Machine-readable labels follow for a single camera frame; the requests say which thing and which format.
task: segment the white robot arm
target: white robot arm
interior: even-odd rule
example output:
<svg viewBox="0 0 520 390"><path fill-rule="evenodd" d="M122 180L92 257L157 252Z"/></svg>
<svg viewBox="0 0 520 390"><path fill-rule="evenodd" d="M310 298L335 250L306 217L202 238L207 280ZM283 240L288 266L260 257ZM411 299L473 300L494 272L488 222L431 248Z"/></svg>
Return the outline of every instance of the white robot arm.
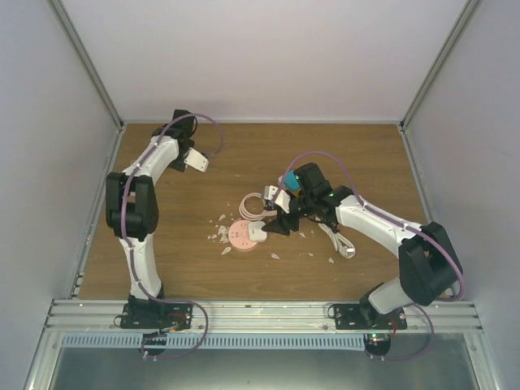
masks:
<svg viewBox="0 0 520 390"><path fill-rule="evenodd" d="M152 149L155 149L155 151L146 160L146 164L143 167L138 167L137 161L141 161L142 157ZM117 177L117 183L120 183L120 178L128 177L128 175L138 167L139 170L135 177L150 178L151 188L148 188L148 190L153 190L153 187L157 183L161 174L172 162L177 160L179 156L179 142L177 139L174 139L171 136L164 136L158 143L158 136L153 136L150 140L149 146L145 149L142 155L139 156L136 162L126 168L123 171L123 174L115 174L115 177ZM206 172L208 159L201 153L197 152L194 148L190 147L181 157L185 166L193 167L201 172ZM123 246L127 258L128 269L130 270L130 248L133 248L136 271L141 279L141 283L147 292L156 297L161 291L162 284L155 269L154 233L151 232L144 238L141 238L142 237L129 236L127 240L119 238L119 241ZM148 299L139 286L137 286L137 282L132 277L130 279L132 280L130 294L138 299Z"/></svg>
<svg viewBox="0 0 520 390"><path fill-rule="evenodd" d="M187 114L187 111L175 110L173 118ZM148 147L130 167L121 173L111 172L106 178L106 222L119 238L126 255L132 281L130 297L142 301L148 301L148 297L132 277L130 249L133 249L136 273L146 292L153 297L163 297L163 285L155 268L154 256L154 231L158 223L154 186L168 167L178 171L192 167L201 172L206 172L208 167L208 159L193 148L194 143L190 139L193 117L181 120L167 129L163 137L159 137L162 130L158 128L154 132ZM130 188L133 200L128 201L126 209L127 238L123 239L121 210L124 185L135 170Z"/></svg>
<svg viewBox="0 0 520 390"><path fill-rule="evenodd" d="M263 227L265 232L289 235L298 230L300 218L316 215L332 229L345 226L365 234L387 248L399 261L399 277L376 286L359 301L357 313L362 323L346 321L347 324L387 327L388 320L393 319L403 306L430 305L454 284L458 279L457 272L436 246L448 253L462 274L448 234L438 223L422 226L406 221L371 205L350 188L332 189L315 163L296 169L294 174L300 185L297 196L283 191L284 207L279 206L275 196L266 199L268 207L278 210L278 214Z"/></svg>

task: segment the white debris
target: white debris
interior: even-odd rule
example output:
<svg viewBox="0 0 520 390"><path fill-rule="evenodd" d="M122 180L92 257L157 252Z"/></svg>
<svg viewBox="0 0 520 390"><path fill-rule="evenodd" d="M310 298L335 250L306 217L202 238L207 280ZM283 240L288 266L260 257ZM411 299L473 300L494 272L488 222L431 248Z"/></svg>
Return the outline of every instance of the white debris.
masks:
<svg viewBox="0 0 520 390"><path fill-rule="evenodd" d="M224 225L220 225L219 231L217 232L217 234L222 234L222 235L227 236L228 231L229 231L229 229L227 227L225 227Z"/></svg>

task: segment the white cord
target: white cord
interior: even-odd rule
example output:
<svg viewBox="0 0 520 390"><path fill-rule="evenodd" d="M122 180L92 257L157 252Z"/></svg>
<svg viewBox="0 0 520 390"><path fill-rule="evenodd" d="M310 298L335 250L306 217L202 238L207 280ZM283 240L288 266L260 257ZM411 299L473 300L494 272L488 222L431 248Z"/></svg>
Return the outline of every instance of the white cord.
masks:
<svg viewBox="0 0 520 390"><path fill-rule="evenodd" d="M261 214L253 214L245 208L245 201L250 199L251 197L257 197L258 199L262 200L262 194L261 193L248 193L242 201L240 202L240 206L238 207L238 212L240 213L240 216L243 219L247 219L248 221L260 221L266 217L274 217L276 216L276 210L273 211L265 211L263 210Z"/></svg>
<svg viewBox="0 0 520 390"><path fill-rule="evenodd" d="M345 236L341 235L339 232L334 233L325 223L318 222L318 226L325 232L325 234L327 234L328 238L331 239L332 244L334 245L334 250L336 250L341 256L344 258L352 258L356 254L354 244Z"/></svg>
<svg viewBox="0 0 520 390"><path fill-rule="evenodd" d="M254 214L248 211L245 208L245 201L250 199L251 197L257 197L258 199L262 200L262 194L261 193L249 193L240 202L240 206L238 207L238 211L240 213L240 216L243 219L247 219L248 221L260 221L266 217L273 217L276 216L276 210L273 211L262 211L261 214ZM334 233L332 229L330 229L325 223L320 223L319 218L316 217L315 219L318 222L318 226L320 229L322 229L325 234L327 234L328 238L332 241L332 244L334 245L334 250L337 251L341 256L344 258L352 258L356 254L356 248L354 247L354 244L350 242L345 236L341 235L340 233Z"/></svg>

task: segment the purple cable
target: purple cable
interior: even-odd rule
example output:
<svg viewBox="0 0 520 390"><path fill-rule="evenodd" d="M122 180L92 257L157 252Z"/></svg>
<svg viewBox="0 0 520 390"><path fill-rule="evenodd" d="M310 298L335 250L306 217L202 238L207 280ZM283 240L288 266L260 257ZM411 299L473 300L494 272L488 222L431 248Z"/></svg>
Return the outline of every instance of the purple cable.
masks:
<svg viewBox="0 0 520 390"><path fill-rule="evenodd" d="M186 355L190 354L191 352L194 352L196 349L198 349L202 345L202 343L204 342L204 340L206 339L206 337L208 335L208 327L210 325L210 319L208 317L208 313L207 313L206 309L204 309L201 305L199 305L195 301L190 301L188 299L184 299L184 300L160 299L160 298L154 297L152 294L150 294L148 291L146 291L145 286L142 285L141 280L139 279L139 275L137 274L136 262L135 262L135 258L133 256L132 242L128 239L128 235L127 235L127 224L126 224L126 221L127 221L128 194L130 193L130 185L132 183L132 179L135 177L136 173L139 171L141 166L146 162L146 160L148 160L148 158L150 158L150 156L158 148L159 144L161 143L161 140L164 137L164 133L171 126L173 126L174 124L178 123L182 119L191 118L191 117L200 117L200 118L206 119L206 120L210 121L220 131L220 145L219 145L219 147L217 148L217 150L215 152L207 154L207 156L211 157L211 156L215 156L216 154L220 153L220 151L222 150L222 148L224 146L224 132L223 132L223 129L219 126L218 123L216 123L211 117L209 117L207 115L204 115L204 114L186 114L186 115L181 115L178 118L173 119L166 126L164 126L162 131L159 133L158 139L155 142L154 146L143 156L143 158L141 160L139 160L137 162L136 167L134 168L132 173L130 173L130 175L128 176L128 179L127 179L127 181L126 181L126 183L124 185L124 190L123 190L123 204L121 206L121 237L123 238L123 240L126 241L126 243L128 244L128 247L130 248L130 250L129 250L129 253L130 253L130 269L132 271L132 278L136 281L137 286L152 301L156 301L156 302L160 302L160 303L166 303L166 304L187 303L187 304L196 306L204 314L204 319L206 321L206 326L205 326L204 333L202 334L201 339L191 349L188 349L186 352L180 353L180 354L175 355L175 356L161 357L160 360L172 360L172 359L182 358L183 356L186 356ZM145 352L144 351L145 344L146 343L143 342L143 344L141 346L141 352L143 354Z"/></svg>
<svg viewBox="0 0 520 390"><path fill-rule="evenodd" d="M400 222L399 220L396 220L396 219L393 219L391 217L388 217L387 215L381 213L380 211L378 211L375 208L373 208L370 204L368 204L365 201L365 199L363 199L362 196L359 194L358 189L356 188L356 185L354 184L352 178L350 177L349 170L347 169L347 167L337 157L335 157L334 155L332 155L330 153L327 153L327 152L323 152L321 150L311 150L309 152L304 152L304 153L296 156L291 161L291 163L289 164L287 169L285 170L284 177L282 177L281 183L285 183L285 177L291 171L291 168L293 167L294 163L297 160L299 160L300 158L302 158L302 157L304 157L306 155L309 155L309 154L322 154L323 156L327 156L329 158L332 158L334 161L336 161L336 163L340 166L341 170L343 171L345 177L347 178L347 181L350 183L350 188L352 189L352 191L354 193L354 196L356 197L357 201L361 205L363 205L363 207L366 210L370 211L373 215L377 215L381 219L384 219L385 221L387 221L387 222L389 222L389 223L391 223L393 225L396 225L397 227L399 227L401 229L408 230L409 232L412 232L413 234L416 234L416 235L420 236L425 241L427 241L429 244L431 244L435 249L437 249L440 252L440 254L442 254L444 256L444 258L446 259L448 264L453 268L453 271L455 272L455 275L457 276L457 279L458 279L458 281L459 281L459 283L461 285L461 288L460 288L460 290L459 290L459 292L458 292L458 294L456 296L451 297L451 298L438 298L439 301L448 301L448 302L450 302L450 301L460 301L464 297L464 293L466 292L466 282L464 280L464 276L462 276L462 273L458 269L457 264L452 259L452 257L449 255L449 253L446 251L446 249L444 249L442 246L439 245L439 243L437 243L437 241L433 240L431 237L429 237L428 235L424 234L423 232L421 232L421 231L419 231L419 230L417 230L417 229L415 229L415 228L413 228L411 226L405 225L402 222ZM275 193L275 196L273 197L273 202L276 200L276 198L280 194L280 191L281 191L281 188L278 188L278 190Z"/></svg>
<svg viewBox="0 0 520 390"><path fill-rule="evenodd" d="M427 236L423 232L421 232L421 231L419 231L419 230L417 230L417 229L415 229L413 227L410 227L408 225L404 225L401 221L398 221L398 220L395 220L395 219L393 219L391 217L388 217L387 215L385 215L385 214L379 212L378 210L374 209L373 207L371 207L370 204L367 204L365 199L363 199L362 196L359 194L358 189L356 188L356 185L354 184L352 178L350 177L349 170L347 169L347 167L336 156L334 156L333 154L330 154L330 153L327 153L327 152L323 152L322 150L311 150L309 152L304 152L304 153L296 156L291 161L291 163L289 164L287 169L285 170L285 173L284 173L284 176L282 177L281 183L285 183L285 178L286 178L287 174L291 171L291 168L293 167L295 162L298 161L300 158L302 158L304 156L307 156L309 154L321 154L323 156L327 156L327 157L333 159L334 161L336 161L336 163L340 166L341 170L343 171L345 177L347 178L347 181L350 183L350 188L352 189L352 192L354 193L354 196L356 197L357 201L361 205L363 205L363 207L365 209L370 211L372 214L377 215L378 217L384 219L385 221L398 226L401 229L408 230L409 232L412 232L413 234L416 234L416 235L420 236L425 241L427 241L428 243L433 245L433 247L435 249L437 249L444 256L446 261L453 268L453 271L455 272L455 275L457 275L457 278L458 278L458 281L459 281L459 283L461 285L461 288L460 288L458 294L455 297L451 297L451 298L437 298L439 301L459 301L459 300L462 299L462 297L464 297L464 293L466 291L466 282L464 281L464 277L462 276L462 273L458 269L457 264L453 261L452 257L449 255L449 253L442 246L440 246L435 240L433 240L432 238L430 238L429 236ZM281 191L281 188L278 188L278 190L275 193L275 196L273 197L273 202L276 200L276 198L280 194L280 191ZM427 353L431 349L431 345L433 343L433 337L435 335L435 331L434 331L433 322L431 321L430 316L427 314L427 312L421 306L419 306L419 305L417 305L415 303L412 303L412 304L407 305L407 306L415 306L426 317L426 320L428 321L428 323L430 325L430 329L431 329L431 336L430 336L430 339L428 340L428 344L421 351L419 351L417 353L412 353L411 355L407 355L407 356L403 356L403 357L386 357L384 360L395 361L395 362L402 362L402 361L405 361L405 360L418 358L419 356L422 356L423 354Z"/></svg>
<svg viewBox="0 0 520 390"><path fill-rule="evenodd" d="M414 306L416 309L419 309L422 311L422 314L424 314L424 317L426 318L426 320L428 321L428 324L430 325L430 330L431 330L431 333L430 333L430 338L428 339L428 343L425 345L425 347L423 349L421 349L419 352L416 352L416 353L412 353L410 355L405 355L405 356L395 356L395 357L381 357L381 361L389 361L389 362L404 362L406 360L412 360L412 359L415 359L415 358L419 358L421 357L422 355L430 352L430 349L431 349L431 346L433 345L433 338L435 336L435 330L433 329L433 322L431 321L431 318L430 316L428 315L428 313L419 305L417 305L416 303L410 303L409 305L406 305L405 307L407 306ZM370 356L370 359L372 358L379 358L378 356L375 356L373 355L372 353L368 353L365 349L365 353Z"/></svg>

